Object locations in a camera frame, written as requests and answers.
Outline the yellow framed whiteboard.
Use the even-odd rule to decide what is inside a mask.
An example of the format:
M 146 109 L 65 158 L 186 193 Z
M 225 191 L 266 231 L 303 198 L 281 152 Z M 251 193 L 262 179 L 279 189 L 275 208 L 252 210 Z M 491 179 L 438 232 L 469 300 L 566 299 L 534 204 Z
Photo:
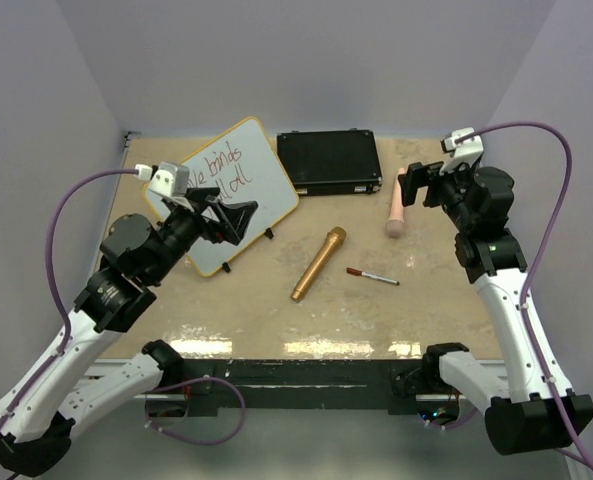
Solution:
M 255 117 L 240 121 L 178 162 L 188 167 L 191 187 L 218 187 L 219 199 L 226 204 L 258 204 L 240 245 L 199 240 L 192 246 L 188 259 L 203 277 L 215 274 L 298 206 L 298 194 Z

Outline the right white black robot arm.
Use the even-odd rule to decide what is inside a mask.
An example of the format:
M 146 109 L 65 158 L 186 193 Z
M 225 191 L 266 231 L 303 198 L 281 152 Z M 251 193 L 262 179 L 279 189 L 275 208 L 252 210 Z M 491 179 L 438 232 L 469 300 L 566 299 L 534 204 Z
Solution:
M 431 345 L 421 363 L 424 386 L 449 387 L 484 416 L 488 438 L 501 455 L 562 449 L 593 419 L 593 401 L 574 391 L 538 318 L 527 285 L 527 262 L 507 228 L 514 181 L 495 167 L 460 164 L 444 173 L 439 162 L 413 163 L 400 175 L 403 206 L 427 190 L 457 229 L 455 254 L 494 325 L 507 373 L 487 371 L 460 343 Z

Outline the red marker cap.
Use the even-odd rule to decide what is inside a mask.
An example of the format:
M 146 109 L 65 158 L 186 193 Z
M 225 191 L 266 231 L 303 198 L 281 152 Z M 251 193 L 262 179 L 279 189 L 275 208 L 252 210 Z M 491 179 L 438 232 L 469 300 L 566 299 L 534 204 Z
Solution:
M 362 276 L 362 274 L 364 273 L 362 270 L 351 268 L 351 267 L 347 267 L 346 272 L 353 276 Z

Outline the red white marker pen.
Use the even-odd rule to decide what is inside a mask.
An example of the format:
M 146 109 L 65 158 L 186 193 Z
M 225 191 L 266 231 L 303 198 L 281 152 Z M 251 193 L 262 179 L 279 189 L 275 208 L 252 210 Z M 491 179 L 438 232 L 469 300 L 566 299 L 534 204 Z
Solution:
M 390 279 L 390 278 L 387 278 L 387 277 L 384 277 L 384 276 L 381 276 L 381 275 L 377 275 L 377 274 L 374 274 L 374 273 L 369 273 L 369 272 L 363 271 L 363 272 L 361 272 L 360 275 L 362 277 L 365 277 L 365 278 L 368 278 L 368 279 L 371 279 L 371 280 L 375 280 L 375 281 L 378 281 L 378 282 L 386 283 L 386 284 L 389 284 L 389 285 L 394 285 L 394 286 L 399 286 L 400 285 L 400 282 L 397 281 L 397 280 Z

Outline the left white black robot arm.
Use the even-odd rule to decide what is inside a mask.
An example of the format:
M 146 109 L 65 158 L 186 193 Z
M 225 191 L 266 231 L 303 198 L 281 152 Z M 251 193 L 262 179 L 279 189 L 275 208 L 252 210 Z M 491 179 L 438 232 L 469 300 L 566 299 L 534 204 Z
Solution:
M 68 321 L 23 379 L 0 399 L 0 465 L 34 478 L 50 470 L 86 427 L 135 395 L 172 392 L 183 359 L 162 340 L 150 341 L 117 372 L 86 388 L 82 375 L 154 303 L 153 292 L 199 239 L 238 245 L 255 201 L 224 204 L 219 190 L 190 188 L 164 203 L 167 218 L 141 214 L 116 220 L 100 245 L 100 267 L 74 301 Z

